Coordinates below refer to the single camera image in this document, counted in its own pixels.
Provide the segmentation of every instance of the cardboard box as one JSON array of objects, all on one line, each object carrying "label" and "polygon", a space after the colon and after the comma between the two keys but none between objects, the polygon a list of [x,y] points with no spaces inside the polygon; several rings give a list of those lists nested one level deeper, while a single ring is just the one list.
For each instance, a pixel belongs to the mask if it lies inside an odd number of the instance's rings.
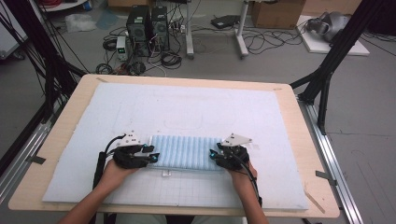
[{"label": "cardboard box", "polygon": [[256,27],[294,29],[305,0],[278,0],[277,3],[255,3],[251,19]]},{"label": "cardboard box", "polygon": [[152,0],[107,0],[109,7],[132,7],[133,5],[152,6]]},{"label": "cardboard box", "polygon": [[352,15],[358,8],[361,0],[306,0],[303,15],[320,16],[323,12],[339,11]]}]

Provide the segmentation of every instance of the gray floor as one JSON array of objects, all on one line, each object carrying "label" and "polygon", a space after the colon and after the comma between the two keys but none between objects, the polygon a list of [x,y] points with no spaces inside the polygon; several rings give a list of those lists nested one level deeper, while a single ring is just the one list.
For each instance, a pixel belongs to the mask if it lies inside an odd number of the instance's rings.
[{"label": "gray floor", "polygon": [[[61,20],[68,13],[81,11],[77,8],[66,10],[55,15],[54,20]],[[95,21],[101,13],[101,10],[89,12]],[[208,20],[195,22],[209,26]],[[125,20],[119,19],[108,30],[64,34],[64,38],[87,68],[94,71],[96,65],[103,62],[102,38],[124,24]],[[165,70],[168,77],[291,83],[315,71],[325,57],[308,53],[302,44],[270,49],[241,61],[232,35],[206,32],[194,38],[201,54],[196,53],[191,61],[185,57],[183,48],[180,53],[182,66],[177,70]],[[371,41],[396,53],[396,43]],[[395,56],[364,40],[361,43],[370,51],[370,56],[347,56],[333,76],[326,128],[364,223],[396,223]],[[64,52],[70,63],[79,66],[70,50],[64,48]],[[0,156],[3,156],[44,98],[28,60],[7,60],[0,66]],[[160,69],[152,69],[146,75],[165,76]],[[8,200],[9,196],[0,206],[1,223],[53,223],[63,215],[10,211]],[[303,223],[297,218],[270,218],[270,221]],[[311,219],[312,223],[319,221],[347,223],[343,216]]]}]

